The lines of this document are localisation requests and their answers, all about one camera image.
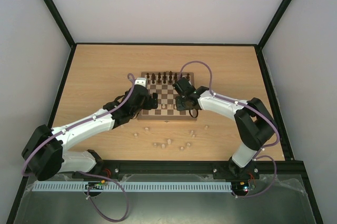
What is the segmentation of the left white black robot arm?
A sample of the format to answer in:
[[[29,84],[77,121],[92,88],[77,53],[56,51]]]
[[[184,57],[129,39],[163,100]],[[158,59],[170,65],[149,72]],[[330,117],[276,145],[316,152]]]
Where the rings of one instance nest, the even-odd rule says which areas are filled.
[[[150,94],[146,87],[135,84],[124,95],[83,119],[54,128],[38,126],[22,151],[23,175],[44,181],[62,172],[99,171],[100,158],[96,152],[70,149],[92,136],[128,123],[141,110],[157,107],[157,93]]]

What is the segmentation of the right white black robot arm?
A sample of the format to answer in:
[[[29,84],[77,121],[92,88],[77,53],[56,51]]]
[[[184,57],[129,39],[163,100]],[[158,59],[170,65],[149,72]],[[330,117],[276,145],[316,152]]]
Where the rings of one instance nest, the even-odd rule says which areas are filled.
[[[239,100],[215,93],[208,87],[195,88],[182,77],[173,88],[178,93],[176,107],[183,110],[206,110],[235,121],[240,139],[237,151],[229,160],[228,170],[237,178],[248,171],[248,165],[263,148],[270,147],[266,142],[276,136],[276,145],[280,141],[277,125],[271,114],[258,98]]]

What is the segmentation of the wooden chess board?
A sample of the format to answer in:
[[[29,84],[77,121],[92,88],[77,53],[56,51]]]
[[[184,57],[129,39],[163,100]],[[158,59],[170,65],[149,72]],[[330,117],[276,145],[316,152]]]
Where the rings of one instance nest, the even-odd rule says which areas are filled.
[[[157,83],[159,72],[141,72],[141,77],[147,78],[146,74],[149,73],[150,77],[147,78],[147,90],[150,94],[158,94],[158,108],[152,110],[142,110],[137,116],[138,120],[160,120],[160,121],[196,121],[197,113],[195,110],[183,110],[178,111],[174,109],[175,98],[178,96],[177,92],[173,88],[173,84],[178,80],[175,78],[175,73],[172,72],[172,83],[169,83],[169,72],[166,71],[166,84],[163,83],[163,72],[161,73],[161,83]],[[151,83],[152,73],[155,76],[155,83]],[[169,109],[170,104],[173,104],[173,109]]]

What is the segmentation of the metal front plate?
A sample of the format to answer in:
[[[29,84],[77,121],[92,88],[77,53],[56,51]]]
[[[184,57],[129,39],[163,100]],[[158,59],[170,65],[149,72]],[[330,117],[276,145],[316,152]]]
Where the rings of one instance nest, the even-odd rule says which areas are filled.
[[[58,175],[48,181],[83,181]],[[28,180],[13,223],[314,223],[298,177],[264,175],[262,194],[240,198],[229,192],[37,192]],[[196,175],[131,175],[122,182],[223,182]]]

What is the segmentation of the black aluminium mounting rail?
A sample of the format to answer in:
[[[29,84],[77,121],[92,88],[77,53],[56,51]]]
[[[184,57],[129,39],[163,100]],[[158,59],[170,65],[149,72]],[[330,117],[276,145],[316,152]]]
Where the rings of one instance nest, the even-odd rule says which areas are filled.
[[[246,168],[233,172],[229,161],[116,161],[105,160],[90,171],[121,180],[125,175],[212,175],[214,179],[245,181],[259,175],[304,175],[302,161],[252,161]]]

